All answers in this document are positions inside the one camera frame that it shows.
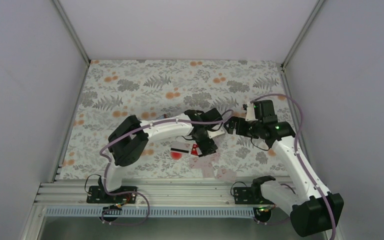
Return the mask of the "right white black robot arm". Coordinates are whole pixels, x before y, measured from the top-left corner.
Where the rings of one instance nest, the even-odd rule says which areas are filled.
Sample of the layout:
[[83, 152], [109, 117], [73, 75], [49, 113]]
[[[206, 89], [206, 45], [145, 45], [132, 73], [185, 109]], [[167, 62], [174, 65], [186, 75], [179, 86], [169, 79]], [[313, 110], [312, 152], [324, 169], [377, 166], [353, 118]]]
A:
[[280, 157], [295, 187], [287, 190], [273, 176], [255, 178], [249, 187], [249, 203], [279, 207], [301, 237], [330, 230], [334, 239], [344, 207], [342, 196], [320, 180], [299, 147], [298, 134], [288, 122], [278, 120], [271, 100], [250, 102], [244, 109], [245, 117], [233, 116], [223, 127], [228, 134], [264, 140]]

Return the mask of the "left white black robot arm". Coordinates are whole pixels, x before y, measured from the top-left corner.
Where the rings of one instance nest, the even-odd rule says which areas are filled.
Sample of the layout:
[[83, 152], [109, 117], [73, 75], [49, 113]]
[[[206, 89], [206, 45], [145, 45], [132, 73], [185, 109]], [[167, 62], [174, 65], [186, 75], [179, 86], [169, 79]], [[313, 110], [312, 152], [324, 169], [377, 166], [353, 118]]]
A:
[[111, 203], [119, 197], [122, 168], [137, 162], [146, 146], [174, 137], [189, 136], [198, 146], [199, 156], [216, 153], [215, 137], [224, 134], [223, 124], [229, 119], [216, 108], [207, 112], [187, 110], [177, 116], [157, 120], [127, 117], [108, 137], [99, 154], [108, 160], [101, 179], [99, 196]]

